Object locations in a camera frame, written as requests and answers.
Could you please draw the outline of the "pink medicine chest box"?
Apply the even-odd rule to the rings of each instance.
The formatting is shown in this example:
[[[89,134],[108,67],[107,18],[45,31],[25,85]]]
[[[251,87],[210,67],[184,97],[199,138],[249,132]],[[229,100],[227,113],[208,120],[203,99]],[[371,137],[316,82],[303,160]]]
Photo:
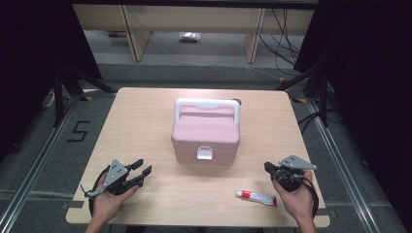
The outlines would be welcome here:
[[[180,163],[230,166],[240,145],[237,100],[178,98],[171,134]]]

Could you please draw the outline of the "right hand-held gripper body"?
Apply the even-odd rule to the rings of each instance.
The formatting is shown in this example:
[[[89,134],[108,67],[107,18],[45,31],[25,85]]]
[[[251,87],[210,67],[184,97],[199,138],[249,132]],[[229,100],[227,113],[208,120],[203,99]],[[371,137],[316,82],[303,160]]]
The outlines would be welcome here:
[[[274,180],[286,191],[295,191],[303,182],[303,170],[316,170],[317,166],[296,155],[290,155],[279,161],[275,167]]]

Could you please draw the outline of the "clear plastic bag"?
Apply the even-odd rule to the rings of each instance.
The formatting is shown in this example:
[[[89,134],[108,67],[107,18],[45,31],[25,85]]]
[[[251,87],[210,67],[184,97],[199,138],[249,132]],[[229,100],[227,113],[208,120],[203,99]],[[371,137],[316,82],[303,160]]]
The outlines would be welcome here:
[[[200,32],[181,32],[179,34],[179,41],[185,43],[197,43],[201,40],[202,34]]]

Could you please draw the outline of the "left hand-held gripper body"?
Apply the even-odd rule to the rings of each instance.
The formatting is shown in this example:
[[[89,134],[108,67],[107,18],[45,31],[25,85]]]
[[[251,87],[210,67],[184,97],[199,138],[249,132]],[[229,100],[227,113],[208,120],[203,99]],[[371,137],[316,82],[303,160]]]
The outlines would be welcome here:
[[[126,166],[121,164],[117,159],[113,159],[112,163],[101,172],[101,176],[106,174],[106,179],[103,182],[103,187],[97,189],[94,187],[92,190],[85,191],[82,187],[82,192],[87,198],[94,198],[103,192],[110,192],[114,195],[120,195],[125,193],[131,187],[129,181],[126,179],[129,175]]]

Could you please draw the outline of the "black metal stand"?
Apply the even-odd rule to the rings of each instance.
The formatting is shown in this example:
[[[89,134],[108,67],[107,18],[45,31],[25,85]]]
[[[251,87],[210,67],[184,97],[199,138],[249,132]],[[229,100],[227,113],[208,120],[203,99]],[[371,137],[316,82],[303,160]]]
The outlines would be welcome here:
[[[292,87],[306,80],[306,85],[304,86],[302,93],[305,97],[315,97],[320,98],[320,109],[313,114],[314,117],[319,117],[324,127],[328,127],[327,123],[327,76],[322,68],[314,66],[302,74],[296,76],[292,80],[282,83],[280,86],[276,87],[276,90],[285,91],[286,89]]]
[[[84,94],[84,91],[79,84],[79,80],[86,81],[87,83],[90,83],[98,89],[108,93],[117,92],[116,89],[102,83],[99,79],[96,79],[79,69],[68,65],[57,66],[53,76],[55,126],[57,126],[64,117],[63,89],[66,89],[70,96],[80,97]]]

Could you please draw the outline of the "red and white ointment tube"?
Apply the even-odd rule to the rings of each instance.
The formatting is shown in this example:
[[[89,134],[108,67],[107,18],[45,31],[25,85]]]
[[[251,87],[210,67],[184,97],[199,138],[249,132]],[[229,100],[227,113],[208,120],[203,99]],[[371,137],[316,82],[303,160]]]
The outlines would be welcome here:
[[[271,207],[275,207],[277,205],[276,197],[269,194],[257,193],[247,190],[237,190],[235,192],[235,195],[239,198],[243,198],[245,200],[257,202]]]

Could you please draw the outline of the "aluminium floor rail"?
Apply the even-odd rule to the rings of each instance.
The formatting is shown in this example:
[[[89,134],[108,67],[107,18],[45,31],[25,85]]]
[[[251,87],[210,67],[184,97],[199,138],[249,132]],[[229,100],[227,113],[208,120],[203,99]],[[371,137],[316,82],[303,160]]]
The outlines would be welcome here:
[[[35,182],[40,177],[46,163],[48,162],[52,150],[54,149],[57,140],[59,139],[64,127],[72,114],[74,108],[80,101],[79,97],[71,97],[66,106],[63,108],[63,115],[57,122],[53,122],[50,132],[47,134],[45,142],[41,149],[36,153],[31,160],[30,165],[24,170],[21,166],[18,171],[24,175],[23,180],[18,183],[16,190],[7,192],[0,188],[0,200],[9,200],[9,203],[0,214],[0,233],[9,233],[13,228],[26,200],[30,195]]]
[[[323,138],[328,153],[336,167],[337,173],[345,186],[348,196],[353,204],[355,211],[358,214],[360,223],[362,224],[366,233],[381,233],[381,229],[378,226],[373,213],[368,207],[361,191],[356,184],[354,177],[352,176],[346,162],[344,161],[342,154],[336,145],[329,129],[325,126],[321,119],[321,110],[312,99],[308,100],[308,107],[312,114],[316,115],[316,125]]]

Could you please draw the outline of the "person's right hand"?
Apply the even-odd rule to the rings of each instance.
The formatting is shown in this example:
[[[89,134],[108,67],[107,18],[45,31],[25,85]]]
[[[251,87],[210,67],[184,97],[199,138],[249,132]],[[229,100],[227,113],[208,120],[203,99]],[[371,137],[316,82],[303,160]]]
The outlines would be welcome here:
[[[307,187],[303,185],[293,191],[284,190],[276,181],[273,181],[275,190],[280,195],[287,212],[296,220],[298,226],[313,226],[313,197]]]

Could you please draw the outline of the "black curtain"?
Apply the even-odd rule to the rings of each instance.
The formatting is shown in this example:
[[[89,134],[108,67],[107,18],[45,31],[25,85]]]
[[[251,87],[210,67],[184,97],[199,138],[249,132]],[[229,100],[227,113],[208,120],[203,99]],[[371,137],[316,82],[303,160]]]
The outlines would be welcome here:
[[[295,70],[327,50],[340,114],[412,232],[412,0],[319,0]]]
[[[68,66],[101,77],[70,0],[0,0],[0,162]]]

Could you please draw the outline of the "beige wooden desk frame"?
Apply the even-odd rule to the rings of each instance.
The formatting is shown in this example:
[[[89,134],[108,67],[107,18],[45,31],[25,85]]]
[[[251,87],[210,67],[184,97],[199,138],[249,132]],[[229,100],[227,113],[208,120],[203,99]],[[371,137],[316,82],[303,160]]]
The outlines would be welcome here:
[[[271,19],[284,20],[287,33],[303,36],[312,10],[245,9],[213,7],[158,7],[126,5],[73,6],[84,30],[123,31],[135,61],[142,59],[152,32],[202,32],[242,34],[246,60],[255,62],[260,34],[281,33]]]

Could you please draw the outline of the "person's left hand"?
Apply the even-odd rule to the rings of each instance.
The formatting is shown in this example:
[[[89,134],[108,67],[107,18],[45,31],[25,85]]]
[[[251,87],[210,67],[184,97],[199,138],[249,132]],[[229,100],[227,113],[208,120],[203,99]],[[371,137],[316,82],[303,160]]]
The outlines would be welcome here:
[[[116,216],[123,203],[132,197],[138,189],[138,186],[133,186],[120,195],[114,195],[108,191],[97,195],[93,201],[92,222],[106,224]]]

